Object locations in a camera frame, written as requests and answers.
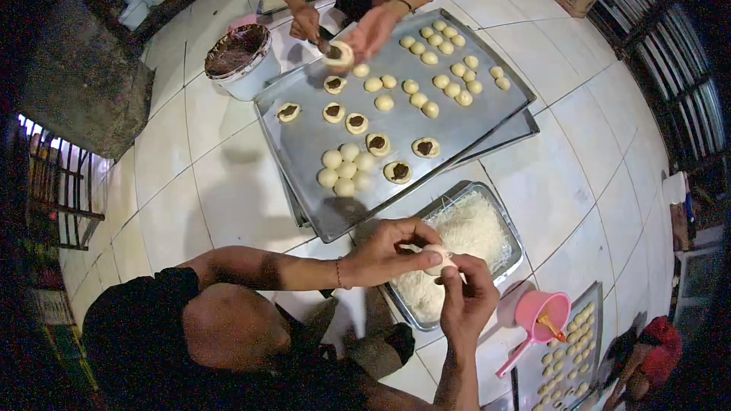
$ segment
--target red cloth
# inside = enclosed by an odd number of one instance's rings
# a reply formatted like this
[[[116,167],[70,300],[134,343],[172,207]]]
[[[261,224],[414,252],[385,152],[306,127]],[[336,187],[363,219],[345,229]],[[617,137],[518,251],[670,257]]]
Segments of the red cloth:
[[[681,335],[665,316],[656,317],[645,327],[643,334],[657,338],[662,344],[645,357],[640,370],[653,388],[659,388],[670,377],[683,353]]]

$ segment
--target white bucket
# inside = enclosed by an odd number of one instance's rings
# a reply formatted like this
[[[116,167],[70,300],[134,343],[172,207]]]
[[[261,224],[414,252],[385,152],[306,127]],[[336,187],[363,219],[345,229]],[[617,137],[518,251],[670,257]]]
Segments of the white bucket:
[[[255,38],[251,42],[252,58],[245,64],[225,74],[214,73],[209,70],[219,50],[232,38],[246,39]],[[265,88],[265,82],[279,75],[279,61],[272,51],[272,35],[265,26],[261,24],[244,24],[225,34],[214,45],[206,56],[206,76],[218,83],[233,97],[249,101]]]

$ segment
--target black t-shirt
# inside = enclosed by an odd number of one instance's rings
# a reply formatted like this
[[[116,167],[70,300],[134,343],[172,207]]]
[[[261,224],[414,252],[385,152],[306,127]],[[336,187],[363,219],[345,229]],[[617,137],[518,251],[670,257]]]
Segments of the black t-shirt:
[[[183,309],[198,296],[193,269],[165,269],[113,286],[92,304],[83,341],[105,396],[122,409],[362,409],[352,361],[326,361],[289,318],[292,349],[276,373],[239,374],[192,361]]]

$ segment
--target plastic bucket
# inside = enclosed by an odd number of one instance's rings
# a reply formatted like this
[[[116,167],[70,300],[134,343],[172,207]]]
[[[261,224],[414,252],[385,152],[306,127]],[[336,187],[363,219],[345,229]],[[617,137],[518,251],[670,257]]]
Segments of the plastic bucket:
[[[261,24],[244,24],[225,34],[206,56],[206,76],[233,97],[249,101],[279,75],[272,35]]]

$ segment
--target filled dough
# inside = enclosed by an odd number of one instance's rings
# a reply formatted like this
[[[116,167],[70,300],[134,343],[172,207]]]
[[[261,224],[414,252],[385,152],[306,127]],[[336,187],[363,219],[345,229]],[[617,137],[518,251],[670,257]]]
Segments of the filled dough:
[[[368,92],[376,92],[383,87],[383,81],[380,78],[368,78],[363,83],[363,88]]]
[[[421,62],[424,62],[426,65],[436,65],[439,63],[439,58],[433,52],[426,51],[421,55]]]
[[[355,190],[357,191],[364,191],[370,189],[370,176],[363,170],[358,170],[355,172],[355,175],[353,175],[353,186],[355,187]]]
[[[426,98],[426,94],[423,92],[417,92],[416,94],[412,94],[409,98],[409,103],[417,108],[421,108],[424,104],[426,104],[427,100],[429,99]]]
[[[340,57],[338,59],[330,59],[329,57],[322,58],[325,65],[332,67],[348,67],[353,64],[355,60],[353,56],[353,49],[348,43],[344,41],[330,41],[330,45],[340,50]]]
[[[476,79],[473,79],[472,81],[467,83],[467,90],[473,94],[480,94],[482,92],[482,83],[480,83]]]
[[[288,123],[299,116],[301,109],[297,104],[284,104],[277,110],[276,117],[281,122]]]
[[[472,70],[476,69],[479,64],[480,62],[475,56],[467,56],[464,58],[464,65],[471,68]]]
[[[358,64],[353,67],[353,76],[356,78],[365,78],[370,73],[370,67],[368,64]]]
[[[368,118],[358,113],[351,113],[345,118],[345,128],[353,135],[358,135],[368,130]]]
[[[461,78],[462,75],[464,75],[464,73],[467,71],[467,68],[464,65],[460,64],[459,62],[457,62],[456,64],[452,64],[452,66],[450,67],[450,70],[452,70],[452,73],[454,75],[459,76]]]
[[[418,139],[412,143],[412,151],[420,158],[434,159],[439,155],[439,143],[429,137]]]
[[[343,162],[335,171],[340,178],[351,179],[355,175],[355,172],[358,171],[358,167],[352,162]]]
[[[393,108],[393,99],[391,98],[391,96],[384,94],[383,96],[376,97],[375,104],[376,108],[378,108],[382,112],[387,112],[391,108]]]
[[[396,183],[397,185],[405,185],[411,180],[412,169],[406,162],[397,160],[387,164],[383,168],[383,175],[390,182]]]
[[[338,181],[338,172],[333,169],[322,169],[317,174],[317,182],[328,189],[332,189],[336,181]]]
[[[385,87],[386,89],[393,89],[394,87],[396,87],[396,78],[390,75],[382,76],[381,82],[383,83],[383,87]]]
[[[412,79],[404,81],[404,92],[406,94],[414,94],[419,90],[419,84]]]
[[[391,152],[391,142],[385,133],[369,133],[365,137],[365,147],[377,158],[382,158]]]
[[[324,79],[324,90],[333,96],[339,94],[343,87],[348,84],[348,80],[339,76],[329,76]]]
[[[474,81],[475,78],[477,78],[477,74],[472,70],[467,70],[464,75],[462,75],[462,79],[465,83]]]
[[[442,37],[440,34],[434,34],[427,40],[430,45],[432,46],[439,46],[444,41],[444,37]]]
[[[422,251],[434,251],[438,252],[440,255],[442,255],[442,263],[439,265],[435,265],[433,267],[429,267],[428,269],[424,270],[424,273],[426,273],[429,276],[432,277],[438,277],[442,274],[442,269],[444,267],[452,266],[457,268],[454,262],[452,262],[452,253],[447,251],[447,248],[442,246],[441,244],[427,244]]]
[[[462,89],[459,87],[459,84],[450,81],[447,87],[444,88],[444,94],[446,94],[447,97],[454,98],[457,97],[457,94],[459,94],[461,90]]]
[[[472,105],[472,94],[467,91],[460,91],[460,93],[455,96],[455,100],[462,106],[470,106]]]
[[[452,37],[456,37],[457,35],[459,35],[457,33],[457,30],[453,27],[445,27],[444,30],[442,31],[442,34],[447,38],[452,38]]]
[[[355,185],[350,178],[338,178],[334,190],[338,197],[352,197],[355,194]]]
[[[431,27],[422,27],[419,31],[419,34],[424,38],[429,38],[434,35],[434,29],[432,29]]]
[[[455,51],[455,46],[452,45],[452,43],[445,41],[439,44],[439,50],[442,52],[442,54],[446,54],[448,56]]]
[[[435,119],[439,115],[439,106],[430,100],[421,106],[421,111],[424,112],[427,117]]]
[[[325,151],[322,155],[322,164],[325,169],[337,169],[343,163],[343,156],[338,150]]]
[[[452,37],[452,43],[455,44],[455,46],[464,46],[465,43],[467,43],[462,35],[455,35]]]
[[[507,78],[498,78],[495,80],[495,85],[504,91],[510,89],[510,81]]]
[[[331,102],[322,109],[322,117],[330,124],[340,123],[345,117],[345,108],[341,104]]]
[[[353,163],[358,167],[358,170],[370,171],[376,165],[376,158],[369,152],[361,152],[355,156]]]
[[[422,54],[424,51],[426,51],[426,46],[424,46],[424,43],[417,41],[409,47],[409,51],[418,56],[419,54]]]
[[[498,79],[502,78],[504,75],[504,72],[501,67],[498,67],[497,65],[495,67],[492,67],[490,69],[490,75],[493,76],[493,78]]]
[[[404,48],[411,48],[411,45],[413,45],[415,41],[416,39],[414,37],[407,35],[406,37],[399,40],[398,44],[400,44]]]
[[[345,143],[340,146],[340,155],[343,157],[343,162],[352,162],[360,152],[361,148],[355,143]]]
[[[434,86],[444,89],[450,83],[450,78],[447,75],[437,75],[431,79]]]

